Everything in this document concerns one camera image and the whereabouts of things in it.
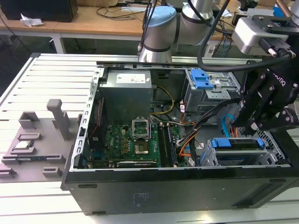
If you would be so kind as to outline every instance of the floor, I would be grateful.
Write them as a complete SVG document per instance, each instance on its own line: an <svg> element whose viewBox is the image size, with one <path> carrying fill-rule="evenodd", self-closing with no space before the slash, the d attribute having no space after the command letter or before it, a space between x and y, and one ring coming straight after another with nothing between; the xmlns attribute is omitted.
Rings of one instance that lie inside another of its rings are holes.
<svg viewBox="0 0 299 224"><path fill-rule="evenodd" d="M19 37L21 41L31 50L39 53L56 53L50 38L46 37ZM24 63L30 57L30 53L23 47L15 37L11 37L12 45L4 42L4 36L0 35L0 95L5 91L14 77L18 74ZM64 38L64 45L67 53L70 54L109 54L109 55L135 55L138 41L118 40L96 40L97 49L94 49L94 41L90 39ZM176 52L176 45L171 47L173 56L193 56L198 52L199 46L180 45L179 53ZM236 46L232 46L227 54L223 54L224 48L219 47L214 57L237 57L248 58L242 54Z"/></svg>

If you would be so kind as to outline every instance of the ram slot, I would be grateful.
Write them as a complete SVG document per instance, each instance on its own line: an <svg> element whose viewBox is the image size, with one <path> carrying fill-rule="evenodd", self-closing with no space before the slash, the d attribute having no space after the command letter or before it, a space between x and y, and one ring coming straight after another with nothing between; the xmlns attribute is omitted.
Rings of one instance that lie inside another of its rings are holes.
<svg viewBox="0 0 299 224"><path fill-rule="evenodd" d="M173 167L167 127L158 125L159 150L162 167Z"/></svg>

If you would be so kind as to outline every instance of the blue pci latch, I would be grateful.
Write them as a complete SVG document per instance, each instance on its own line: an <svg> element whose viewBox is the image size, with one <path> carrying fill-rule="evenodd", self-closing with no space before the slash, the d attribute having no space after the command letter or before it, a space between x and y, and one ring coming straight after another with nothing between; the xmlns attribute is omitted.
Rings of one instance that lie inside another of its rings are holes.
<svg viewBox="0 0 299 224"><path fill-rule="evenodd" d="M202 69L191 69L191 79L194 81L196 89L212 90L214 88L209 75Z"/></svg>

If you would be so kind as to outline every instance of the yellow wire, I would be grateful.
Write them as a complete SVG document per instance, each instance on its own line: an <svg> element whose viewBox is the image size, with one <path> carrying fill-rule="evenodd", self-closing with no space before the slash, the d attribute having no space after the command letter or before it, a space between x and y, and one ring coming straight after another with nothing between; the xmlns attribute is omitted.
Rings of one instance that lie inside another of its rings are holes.
<svg viewBox="0 0 299 224"><path fill-rule="evenodd" d="M167 110L167 111L164 111L164 112L154 112L154 113L150 113L150 114L166 114L166 113L172 111L172 109L174 108L174 99L172 98L172 96L170 95L170 93L166 89L164 89L162 86L157 85L157 87L159 87L160 89L164 90L167 93L167 95L171 98L172 104L171 104L170 109Z"/></svg>

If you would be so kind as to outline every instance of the cpu chip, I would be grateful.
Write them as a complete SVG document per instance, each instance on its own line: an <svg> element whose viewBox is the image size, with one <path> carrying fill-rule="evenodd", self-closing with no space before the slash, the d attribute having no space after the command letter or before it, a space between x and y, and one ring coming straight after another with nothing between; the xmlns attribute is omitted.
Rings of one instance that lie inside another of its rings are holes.
<svg viewBox="0 0 299 224"><path fill-rule="evenodd" d="M136 141L135 145L135 154L149 154L149 142L148 141Z"/></svg>

